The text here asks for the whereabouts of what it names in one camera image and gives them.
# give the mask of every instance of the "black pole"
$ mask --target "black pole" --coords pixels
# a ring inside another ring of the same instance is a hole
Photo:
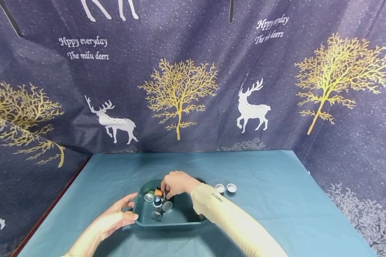
[[[233,14],[234,14],[234,0],[230,0],[229,23],[232,23],[232,22],[233,22]]]

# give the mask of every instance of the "white coral print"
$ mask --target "white coral print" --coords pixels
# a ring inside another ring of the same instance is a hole
[[[333,185],[327,195],[342,211],[371,248],[386,257],[386,210],[377,201],[359,200],[349,188]]]
[[[265,147],[266,145],[260,141],[260,138],[257,137],[253,140],[236,143],[232,147],[222,147],[221,149],[217,148],[216,151],[256,151],[266,150]]]

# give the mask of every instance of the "deer antler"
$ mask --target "deer antler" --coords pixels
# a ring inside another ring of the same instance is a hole
[[[94,108],[90,105],[90,98],[88,98],[87,96],[84,96],[84,98],[86,98],[86,102],[87,102],[87,104],[89,105],[89,108],[90,108],[90,111],[92,112],[92,113],[96,113],[96,111],[94,110]]]
[[[256,81],[256,87],[254,87],[254,83],[252,85],[252,88],[251,89],[247,89],[246,93],[249,92],[253,92],[253,91],[257,91],[257,90],[260,90],[262,87],[263,87],[263,79],[261,79],[261,81]]]
[[[115,106],[113,105],[113,104],[110,102],[110,100],[109,100],[109,102],[107,103],[107,102],[104,102],[104,104],[102,105],[102,107],[103,107],[103,109],[102,108],[100,108],[99,107],[99,109],[101,110],[101,111],[106,111],[106,110],[108,110],[108,109],[113,109]]]

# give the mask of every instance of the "silver coffee capsule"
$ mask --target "silver coffee capsule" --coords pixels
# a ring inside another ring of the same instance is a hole
[[[155,211],[152,212],[152,219],[155,221],[161,221],[163,215],[163,210],[161,208],[157,208]]]
[[[163,201],[163,205],[162,205],[163,211],[169,211],[172,207],[173,207],[173,203],[171,201],[169,200]]]

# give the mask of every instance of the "beige sleeve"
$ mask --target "beige sleeve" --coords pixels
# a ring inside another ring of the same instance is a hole
[[[248,257],[288,257],[271,235],[244,210],[201,183],[191,193],[193,208],[218,225]]]

